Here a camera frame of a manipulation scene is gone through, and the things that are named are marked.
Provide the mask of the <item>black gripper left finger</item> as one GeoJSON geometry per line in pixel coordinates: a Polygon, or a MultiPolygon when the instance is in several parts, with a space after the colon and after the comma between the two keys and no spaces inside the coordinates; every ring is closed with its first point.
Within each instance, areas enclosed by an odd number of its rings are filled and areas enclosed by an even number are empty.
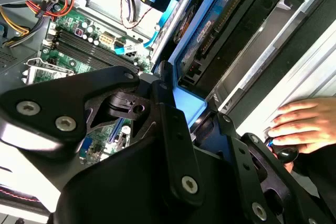
{"type": "Polygon", "coordinates": [[[200,206],[200,170],[172,84],[172,66],[162,62],[151,83],[115,66],[10,90],[1,95],[1,140],[62,161],[79,151],[88,133],[118,118],[130,119],[134,128],[129,147],[147,140],[159,143],[166,198],[200,206]]]}

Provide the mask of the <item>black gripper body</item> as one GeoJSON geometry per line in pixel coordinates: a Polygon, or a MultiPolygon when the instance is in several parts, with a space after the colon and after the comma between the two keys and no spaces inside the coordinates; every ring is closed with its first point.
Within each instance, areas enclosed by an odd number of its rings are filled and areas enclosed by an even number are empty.
{"type": "Polygon", "coordinates": [[[251,223],[231,166],[217,155],[194,150],[205,192],[198,207],[168,200],[164,158],[147,140],[74,176],[63,188],[55,223],[251,223]]]}

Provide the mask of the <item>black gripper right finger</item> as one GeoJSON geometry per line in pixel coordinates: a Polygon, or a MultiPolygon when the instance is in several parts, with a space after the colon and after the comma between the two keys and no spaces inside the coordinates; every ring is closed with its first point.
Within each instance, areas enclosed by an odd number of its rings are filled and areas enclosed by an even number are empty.
{"type": "Polygon", "coordinates": [[[264,142],[253,133],[239,136],[232,120],[212,112],[213,131],[207,150],[223,154],[234,170],[240,202],[252,223],[279,223],[269,195],[280,199],[283,223],[332,223],[312,197],[285,170],[264,142]]]}

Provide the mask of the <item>person's bare hand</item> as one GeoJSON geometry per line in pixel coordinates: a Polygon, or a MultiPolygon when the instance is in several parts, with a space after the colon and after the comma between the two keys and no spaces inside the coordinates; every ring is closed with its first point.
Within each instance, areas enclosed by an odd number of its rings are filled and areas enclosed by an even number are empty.
{"type": "Polygon", "coordinates": [[[268,131],[275,145],[295,145],[309,154],[335,144],[335,97],[292,102],[277,112],[268,131]]]}

